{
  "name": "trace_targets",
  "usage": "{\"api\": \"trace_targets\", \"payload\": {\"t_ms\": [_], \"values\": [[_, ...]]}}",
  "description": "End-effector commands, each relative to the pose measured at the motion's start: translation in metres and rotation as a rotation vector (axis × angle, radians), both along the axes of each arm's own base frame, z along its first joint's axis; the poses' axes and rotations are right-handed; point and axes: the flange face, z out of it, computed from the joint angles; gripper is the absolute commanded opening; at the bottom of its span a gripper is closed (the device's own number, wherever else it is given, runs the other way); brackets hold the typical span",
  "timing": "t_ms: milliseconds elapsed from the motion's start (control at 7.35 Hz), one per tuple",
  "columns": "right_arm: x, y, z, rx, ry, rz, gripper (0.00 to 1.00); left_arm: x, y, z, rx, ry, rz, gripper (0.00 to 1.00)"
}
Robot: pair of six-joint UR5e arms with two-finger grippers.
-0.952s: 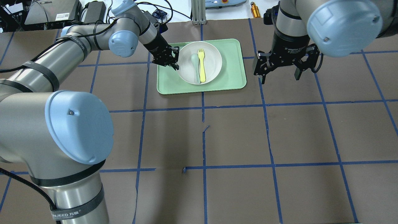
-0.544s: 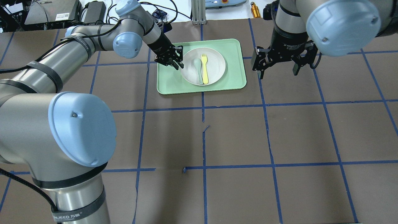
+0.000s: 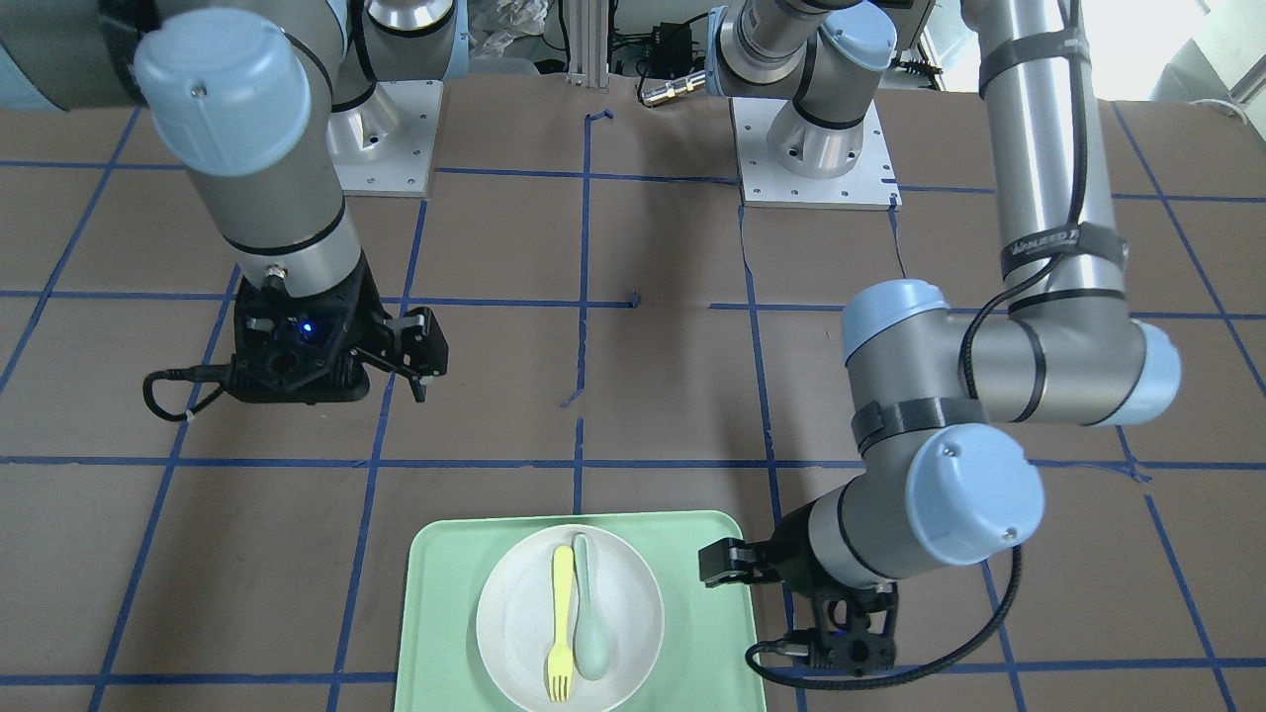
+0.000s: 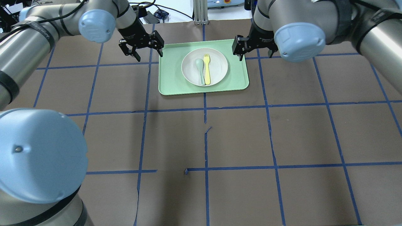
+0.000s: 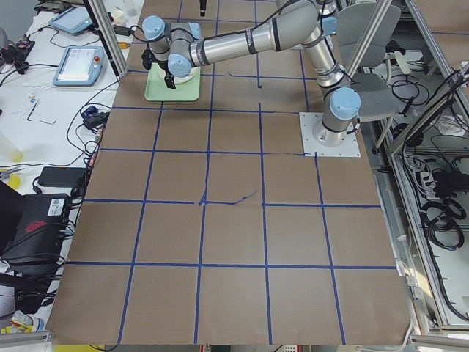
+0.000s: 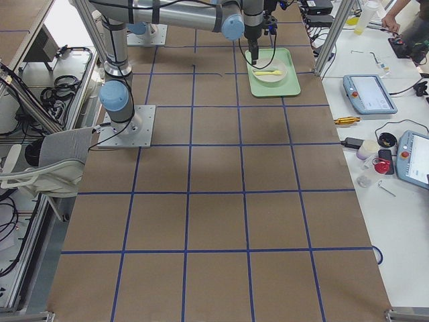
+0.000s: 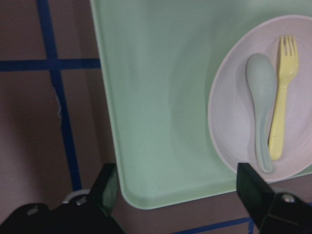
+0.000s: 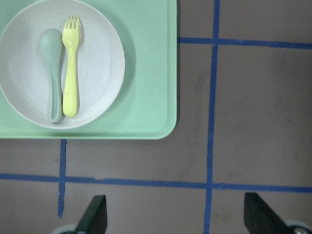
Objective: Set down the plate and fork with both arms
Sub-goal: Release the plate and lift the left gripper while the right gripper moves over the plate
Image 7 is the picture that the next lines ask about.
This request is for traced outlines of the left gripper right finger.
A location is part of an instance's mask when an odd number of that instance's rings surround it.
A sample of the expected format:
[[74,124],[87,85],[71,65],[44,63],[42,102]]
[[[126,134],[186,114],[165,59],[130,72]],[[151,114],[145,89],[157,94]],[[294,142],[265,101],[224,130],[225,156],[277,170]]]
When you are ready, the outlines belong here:
[[255,225],[260,228],[274,198],[274,191],[249,163],[238,163],[236,191]]

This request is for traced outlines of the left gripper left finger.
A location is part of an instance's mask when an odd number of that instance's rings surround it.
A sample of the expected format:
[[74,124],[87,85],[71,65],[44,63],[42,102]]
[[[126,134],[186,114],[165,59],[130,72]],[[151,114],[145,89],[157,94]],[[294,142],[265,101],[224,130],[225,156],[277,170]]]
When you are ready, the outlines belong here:
[[105,216],[110,216],[117,199],[118,175],[115,163],[104,164],[89,196]]

